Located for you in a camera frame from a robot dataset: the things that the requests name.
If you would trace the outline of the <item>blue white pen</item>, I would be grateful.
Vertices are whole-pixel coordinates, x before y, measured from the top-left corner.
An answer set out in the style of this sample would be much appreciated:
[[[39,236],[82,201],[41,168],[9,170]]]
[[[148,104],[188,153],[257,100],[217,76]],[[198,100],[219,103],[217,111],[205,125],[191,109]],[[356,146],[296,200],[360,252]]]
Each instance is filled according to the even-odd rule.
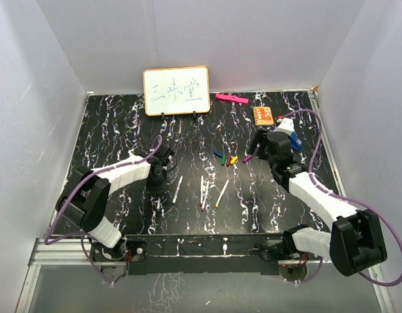
[[[180,190],[180,186],[182,184],[182,180],[183,180],[183,175],[181,175],[180,178],[179,178],[175,193],[174,193],[173,198],[172,198],[172,205],[176,204],[177,197],[178,197],[179,190]]]

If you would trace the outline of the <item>blue pen cap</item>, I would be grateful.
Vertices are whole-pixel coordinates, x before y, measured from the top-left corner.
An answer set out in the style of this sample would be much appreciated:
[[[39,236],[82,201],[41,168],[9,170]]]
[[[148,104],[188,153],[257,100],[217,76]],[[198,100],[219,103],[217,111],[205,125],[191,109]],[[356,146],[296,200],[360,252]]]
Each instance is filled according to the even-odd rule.
[[[222,158],[223,157],[223,155],[220,153],[220,152],[218,152],[218,151],[213,151],[213,153],[217,156],[217,157],[220,157],[220,158]]]

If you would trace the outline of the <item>red white pen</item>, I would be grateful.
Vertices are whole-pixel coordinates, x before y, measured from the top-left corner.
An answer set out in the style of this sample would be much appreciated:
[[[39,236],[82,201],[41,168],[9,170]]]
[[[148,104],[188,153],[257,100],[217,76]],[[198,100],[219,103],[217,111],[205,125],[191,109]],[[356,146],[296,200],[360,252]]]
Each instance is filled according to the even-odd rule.
[[[201,175],[200,200],[199,200],[199,205],[201,207],[203,205],[203,193],[204,193],[204,177],[203,177],[203,175]]]

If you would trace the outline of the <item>green white pen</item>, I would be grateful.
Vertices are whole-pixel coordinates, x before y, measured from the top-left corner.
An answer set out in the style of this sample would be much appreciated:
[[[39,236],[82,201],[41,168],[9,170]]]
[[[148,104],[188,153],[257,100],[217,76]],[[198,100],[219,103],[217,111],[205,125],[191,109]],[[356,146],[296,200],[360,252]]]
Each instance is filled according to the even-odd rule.
[[[158,212],[160,211],[160,205],[161,205],[161,197],[158,197],[157,204],[156,204],[156,210]]]

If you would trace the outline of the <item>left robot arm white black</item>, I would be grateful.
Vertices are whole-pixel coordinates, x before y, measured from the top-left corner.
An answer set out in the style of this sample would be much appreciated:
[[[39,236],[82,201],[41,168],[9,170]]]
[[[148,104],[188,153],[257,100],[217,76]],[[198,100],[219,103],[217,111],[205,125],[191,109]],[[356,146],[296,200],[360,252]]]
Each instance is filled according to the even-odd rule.
[[[136,181],[146,182],[146,191],[152,194],[167,192],[167,166],[174,152],[158,151],[152,156],[140,153],[106,168],[90,170],[78,167],[60,195],[56,210],[62,212],[80,230],[96,239],[113,260],[126,254],[123,234],[105,216],[109,196]]]

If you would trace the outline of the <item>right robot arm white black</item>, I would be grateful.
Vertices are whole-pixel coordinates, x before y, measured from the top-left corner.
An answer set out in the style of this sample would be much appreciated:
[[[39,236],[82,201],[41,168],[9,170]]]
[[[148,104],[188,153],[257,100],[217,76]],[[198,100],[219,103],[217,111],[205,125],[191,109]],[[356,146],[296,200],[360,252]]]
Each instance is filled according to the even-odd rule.
[[[275,182],[304,202],[329,228],[317,231],[299,225],[284,231],[277,246],[281,253],[292,259],[312,253],[332,261],[344,276],[386,261],[379,217],[335,198],[321,185],[314,185],[310,172],[294,159],[288,134],[258,130],[248,152],[267,161]]]

